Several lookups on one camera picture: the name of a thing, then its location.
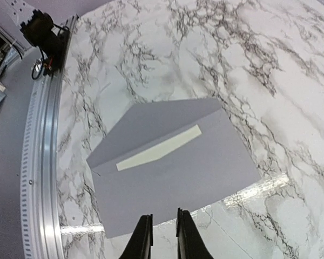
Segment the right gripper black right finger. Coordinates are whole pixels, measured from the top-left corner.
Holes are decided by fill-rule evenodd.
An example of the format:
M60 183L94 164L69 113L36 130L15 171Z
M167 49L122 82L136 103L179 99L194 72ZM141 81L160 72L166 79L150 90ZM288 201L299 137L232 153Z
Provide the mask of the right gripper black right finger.
M213 259L188 210L178 208L176 237L178 239L178 258Z

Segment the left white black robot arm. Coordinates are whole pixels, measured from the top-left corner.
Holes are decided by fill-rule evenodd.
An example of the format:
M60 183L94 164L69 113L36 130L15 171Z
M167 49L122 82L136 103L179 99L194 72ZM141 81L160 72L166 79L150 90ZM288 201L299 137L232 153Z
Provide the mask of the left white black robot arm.
M25 3L34 7L35 9L48 13L56 24L60 24L75 14L82 16L85 13L107 3L107 1L27 0ZM13 36L13 39L16 40L17 43L22 46L22 48L27 49L30 47L30 44L20 32L19 24L15 24L17 18L13 17L13 12L14 10L10 1L0 1L0 26L5 32Z

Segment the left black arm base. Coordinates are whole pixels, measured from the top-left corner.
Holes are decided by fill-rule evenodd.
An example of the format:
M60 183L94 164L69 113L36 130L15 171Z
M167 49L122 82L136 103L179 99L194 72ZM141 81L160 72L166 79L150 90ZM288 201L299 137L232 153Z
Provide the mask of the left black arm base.
M31 18L21 23L20 31L31 46L40 50L39 74L50 76L62 68L70 36L68 26L57 25L49 14L34 9Z

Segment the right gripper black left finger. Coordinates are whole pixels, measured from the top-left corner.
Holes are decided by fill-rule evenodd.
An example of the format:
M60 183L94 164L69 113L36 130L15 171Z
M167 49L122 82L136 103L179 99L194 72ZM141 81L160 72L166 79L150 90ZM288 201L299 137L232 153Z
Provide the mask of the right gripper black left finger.
M140 217L120 259L150 259L153 246L153 215Z

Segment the grey paper envelope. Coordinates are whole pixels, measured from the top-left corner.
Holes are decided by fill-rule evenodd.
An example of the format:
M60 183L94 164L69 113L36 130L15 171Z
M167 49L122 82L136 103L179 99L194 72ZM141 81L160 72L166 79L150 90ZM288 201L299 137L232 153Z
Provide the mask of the grey paper envelope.
M189 128L202 135L167 156L118 171L116 164ZM87 159L106 236L131 233L195 211L260 180L221 102L215 98L133 105Z

